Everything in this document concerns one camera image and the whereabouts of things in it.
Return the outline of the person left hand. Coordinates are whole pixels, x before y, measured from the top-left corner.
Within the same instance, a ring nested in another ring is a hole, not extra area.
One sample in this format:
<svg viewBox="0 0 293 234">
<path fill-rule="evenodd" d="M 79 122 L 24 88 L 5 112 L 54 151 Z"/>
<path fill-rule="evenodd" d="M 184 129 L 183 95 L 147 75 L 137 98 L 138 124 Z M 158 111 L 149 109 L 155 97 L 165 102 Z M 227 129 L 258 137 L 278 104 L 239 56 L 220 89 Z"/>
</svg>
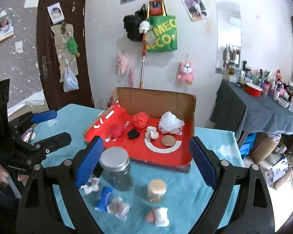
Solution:
<svg viewBox="0 0 293 234">
<path fill-rule="evenodd" d="M 0 165 L 0 188 L 5 189 L 10 187 L 13 191 L 17 191 L 22 194 L 24 185 L 26 184 L 29 176 L 25 174 L 17 174 L 16 180 Z"/>
</svg>

